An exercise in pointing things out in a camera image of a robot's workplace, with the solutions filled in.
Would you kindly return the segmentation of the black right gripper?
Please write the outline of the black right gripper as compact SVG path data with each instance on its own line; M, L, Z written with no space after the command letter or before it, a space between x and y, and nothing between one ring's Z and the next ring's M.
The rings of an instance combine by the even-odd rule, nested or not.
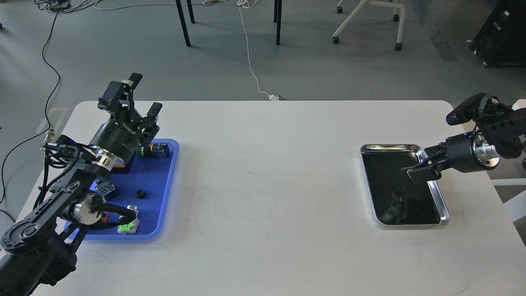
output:
M481 132L455 135L424 151L427 157L421 163L401 168L401 174L415 184L439 180L441 171L447 169L462 173L493 170L501 159L496 148L485 140Z

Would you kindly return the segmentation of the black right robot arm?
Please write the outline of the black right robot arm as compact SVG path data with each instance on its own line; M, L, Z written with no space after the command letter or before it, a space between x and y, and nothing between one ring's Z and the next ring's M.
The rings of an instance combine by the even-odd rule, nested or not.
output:
M448 137L445 142L425 149L427 157L400 170L413 183L441 178L441 172L455 169L462 173L493 170L500 159L516 159L525 151L525 108L513 109L496 96L475 94L447 116L449 125L475 122L475 129Z

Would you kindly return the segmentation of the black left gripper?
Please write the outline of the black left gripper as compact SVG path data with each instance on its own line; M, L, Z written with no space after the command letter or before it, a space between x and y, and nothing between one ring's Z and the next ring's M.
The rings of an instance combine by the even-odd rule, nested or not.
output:
M128 121L137 119L140 114L134 106L133 91L140 83L143 75L132 73L129 79L121 82L112 81L102 97L98 99L97 107L108 112L111 117L122 117ZM92 161L100 167L111 170L115 164L126 165L139 146L148 146L159 131L158 114L163 105L152 103L147 115L141 119L137 128L128 123L119 123L115 119L101 125L88 146L95 153Z

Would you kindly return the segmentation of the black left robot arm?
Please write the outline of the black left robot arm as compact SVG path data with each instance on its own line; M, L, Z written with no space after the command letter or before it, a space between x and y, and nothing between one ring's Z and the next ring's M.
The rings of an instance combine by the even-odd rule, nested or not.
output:
M145 117L134 107L134 90L142 79L110 82L98 108L110 114L89 144L60 136L43 144L45 167L63 167L44 184L33 210L14 223L1 238L2 296L28 296L39 284L55 285L76 268L76 251L89 230L128 224L136 213L109 204L90 189L95 180L108 180L116 164L126 165L138 146L147 147L159 131L161 103Z

